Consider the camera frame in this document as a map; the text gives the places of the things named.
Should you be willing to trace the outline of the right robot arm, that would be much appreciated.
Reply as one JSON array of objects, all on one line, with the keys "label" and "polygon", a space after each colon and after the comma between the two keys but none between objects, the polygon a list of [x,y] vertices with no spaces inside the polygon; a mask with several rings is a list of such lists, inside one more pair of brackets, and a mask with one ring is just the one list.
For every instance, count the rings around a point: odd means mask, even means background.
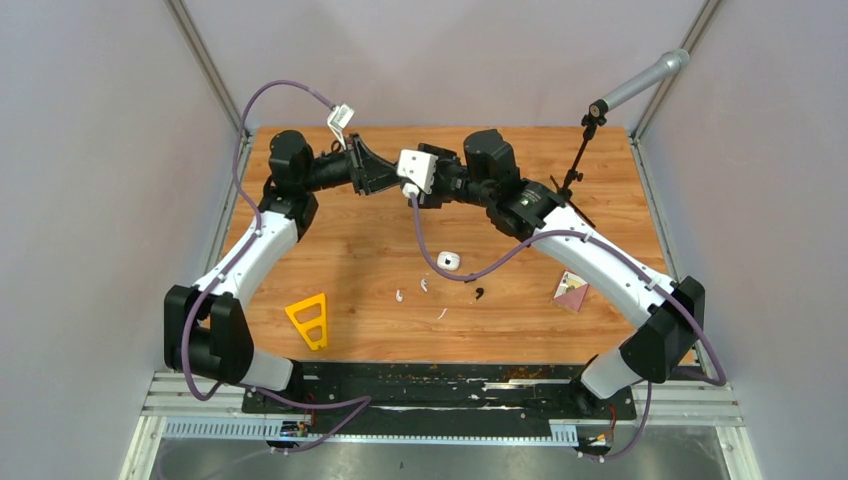
[{"label": "right robot arm", "polygon": [[701,283],[674,280],[609,242],[562,194],[524,178],[513,147],[497,130],[470,134],[462,156],[427,144],[404,150],[396,169],[415,211],[452,201],[484,208],[498,231],[568,267],[634,327],[570,381],[571,403],[580,415],[598,416],[612,396],[640,381],[665,382],[702,338]]}]

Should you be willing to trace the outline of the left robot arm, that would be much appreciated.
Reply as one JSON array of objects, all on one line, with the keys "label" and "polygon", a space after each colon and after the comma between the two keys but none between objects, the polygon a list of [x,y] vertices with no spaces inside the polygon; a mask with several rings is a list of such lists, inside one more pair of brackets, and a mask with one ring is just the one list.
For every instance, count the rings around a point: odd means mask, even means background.
[{"label": "left robot arm", "polygon": [[305,236],[320,190],[351,185],[371,195],[399,183],[394,163],[357,134],[315,154],[296,130],[269,144],[270,175],[254,218],[233,248],[191,286],[174,285],[164,298],[164,360],[168,367],[228,385],[268,390],[283,413],[306,400],[301,365],[255,346],[245,310],[271,268]]}]

